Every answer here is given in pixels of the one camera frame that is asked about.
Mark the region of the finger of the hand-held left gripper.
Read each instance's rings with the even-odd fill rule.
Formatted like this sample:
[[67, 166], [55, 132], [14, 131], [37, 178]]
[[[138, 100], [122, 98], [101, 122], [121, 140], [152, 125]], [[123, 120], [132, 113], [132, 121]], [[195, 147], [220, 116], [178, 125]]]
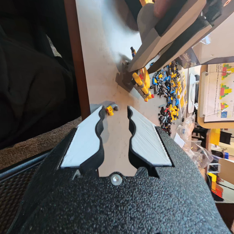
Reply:
[[166, 32], [159, 35], [158, 25], [152, 28], [144, 39], [141, 47], [128, 66], [128, 71], [132, 72], [145, 67], [159, 52], [163, 53], [170, 47], [174, 40], [180, 36], [187, 28], [195, 25], [210, 24], [204, 16], [180, 16], [178, 20], [168, 27]]
[[166, 64], [182, 55], [188, 48], [192, 47], [197, 41], [199, 41], [200, 38], [202, 38], [211, 28], [212, 25], [210, 24], [200, 24], [187, 28], [148, 69], [148, 73], [151, 74], [158, 71]]

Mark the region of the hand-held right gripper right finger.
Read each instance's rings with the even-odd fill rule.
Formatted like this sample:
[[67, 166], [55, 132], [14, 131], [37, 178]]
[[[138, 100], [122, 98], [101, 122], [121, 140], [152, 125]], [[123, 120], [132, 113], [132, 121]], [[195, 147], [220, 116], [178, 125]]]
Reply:
[[139, 113], [132, 106], [127, 106], [129, 130], [132, 134], [129, 150], [152, 167], [172, 167], [172, 162], [156, 125]]

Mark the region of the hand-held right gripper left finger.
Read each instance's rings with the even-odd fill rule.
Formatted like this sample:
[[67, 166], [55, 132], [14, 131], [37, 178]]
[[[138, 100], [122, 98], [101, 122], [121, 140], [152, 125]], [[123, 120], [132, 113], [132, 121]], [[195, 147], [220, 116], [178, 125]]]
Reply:
[[104, 129], [104, 118], [105, 108], [100, 106], [76, 127], [75, 134], [60, 165], [61, 168], [80, 167], [103, 150], [101, 133]]

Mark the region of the yellow panel vehicle assembly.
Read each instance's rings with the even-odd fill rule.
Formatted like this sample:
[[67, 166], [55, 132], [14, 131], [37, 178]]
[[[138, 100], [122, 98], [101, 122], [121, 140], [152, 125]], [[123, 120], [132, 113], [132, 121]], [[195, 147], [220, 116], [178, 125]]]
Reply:
[[129, 95], [141, 98], [144, 102], [154, 98], [154, 93], [150, 91], [150, 75], [146, 67], [129, 72], [128, 66], [131, 59], [125, 54], [117, 54], [119, 61], [116, 62], [118, 73], [115, 81], [118, 86], [123, 88]]

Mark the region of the grey desk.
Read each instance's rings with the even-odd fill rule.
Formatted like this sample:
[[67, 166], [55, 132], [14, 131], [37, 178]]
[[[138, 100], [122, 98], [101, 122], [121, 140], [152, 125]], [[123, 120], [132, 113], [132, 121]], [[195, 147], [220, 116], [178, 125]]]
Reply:
[[85, 78], [80, 82], [79, 94], [82, 119], [85, 120], [95, 109], [107, 106], [111, 102], [119, 106], [113, 116], [103, 120], [101, 133], [104, 161], [98, 171], [101, 177], [120, 172], [124, 176], [133, 176], [136, 169], [128, 158], [129, 142], [132, 134], [129, 130], [127, 106], [132, 106], [155, 125], [159, 125], [158, 106], [165, 98], [155, 98], [144, 102], [141, 98], [129, 95], [117, 85], [116, 62], [118, 53], [127, 57], [130, 47], [139, 49], [140, 34], [135, 31], [136, 22], [124, 0], [76, 0], [73, 7], [78, 23], [82, 48]]

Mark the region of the person's left hand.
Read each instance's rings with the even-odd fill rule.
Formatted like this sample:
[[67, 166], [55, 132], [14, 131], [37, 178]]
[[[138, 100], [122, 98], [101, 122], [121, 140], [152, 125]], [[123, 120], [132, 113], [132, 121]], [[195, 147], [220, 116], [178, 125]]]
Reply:
[[172, 0], [155, 0], [154, 1], [154, 16], [161, 19], [171, 6]]

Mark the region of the small clear plastic bag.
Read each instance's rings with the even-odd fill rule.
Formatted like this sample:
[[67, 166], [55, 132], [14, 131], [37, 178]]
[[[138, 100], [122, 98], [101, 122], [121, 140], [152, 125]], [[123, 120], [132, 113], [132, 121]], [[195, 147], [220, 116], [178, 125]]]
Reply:
[[177, 130], [180, 130], [179, 135], [182, 138], [187, 139], [189, 136], [192, 135], [192, 132], [195, 127], [195, 115], [187, 117], [181, 124], [177, 127]]

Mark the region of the pile of small building pieces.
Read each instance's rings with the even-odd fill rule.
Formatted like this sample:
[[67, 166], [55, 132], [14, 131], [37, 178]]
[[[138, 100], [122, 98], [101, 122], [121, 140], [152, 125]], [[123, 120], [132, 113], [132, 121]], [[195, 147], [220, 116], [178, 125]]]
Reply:
[[150, 89], [166, 103], [159, 106], [158, 120], [161, 129], [171, 136], [171, 126], [179, 119], [179, 95], [181, 87], [180, 77], [175, 62], [169, 63], [154, 73]]

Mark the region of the white flat device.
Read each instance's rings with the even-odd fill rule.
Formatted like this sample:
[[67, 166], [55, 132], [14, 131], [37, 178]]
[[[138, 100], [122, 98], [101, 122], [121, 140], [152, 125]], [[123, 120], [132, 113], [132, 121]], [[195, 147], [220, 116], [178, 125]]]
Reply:
[[187, 105], [188, 114], [192, 114], [194, 112], [195, 95], [196, 95], [195, 90], [196, 90], [196, 77], [195, 75], [190, 73], [188, 79], [188, 105]]

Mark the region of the yellow black sticker sheet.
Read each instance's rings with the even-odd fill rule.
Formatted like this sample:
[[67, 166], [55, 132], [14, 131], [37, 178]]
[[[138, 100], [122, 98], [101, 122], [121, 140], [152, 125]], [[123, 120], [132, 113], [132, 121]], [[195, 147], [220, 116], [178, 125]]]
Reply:
[[179, 95], [179, 109], [181, 117], [186, 116], [187, 104], [188, 104], [188, 69], [184, 69], [182, 66], [178, 66], [178, 71], [180, 73], [180, 88], [178, 91]]

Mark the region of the printed building-blocks poster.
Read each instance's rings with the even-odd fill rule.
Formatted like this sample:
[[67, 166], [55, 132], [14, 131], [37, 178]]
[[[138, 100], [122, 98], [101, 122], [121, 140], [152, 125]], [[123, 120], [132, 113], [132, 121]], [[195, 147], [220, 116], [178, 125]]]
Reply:
[[234, 63], [201, 66], [197, 120], [204, 128], [234, 128]]

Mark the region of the coloured storage bins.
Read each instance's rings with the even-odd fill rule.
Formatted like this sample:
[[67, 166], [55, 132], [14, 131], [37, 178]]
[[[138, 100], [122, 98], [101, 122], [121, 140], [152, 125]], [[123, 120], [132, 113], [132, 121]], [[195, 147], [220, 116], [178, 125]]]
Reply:
[[212, 197], [217, 202], [223, 202], [223, 188], [217, 184], [217, 175], [208, 172], [207, 173], [207, 184], [210, 188]]

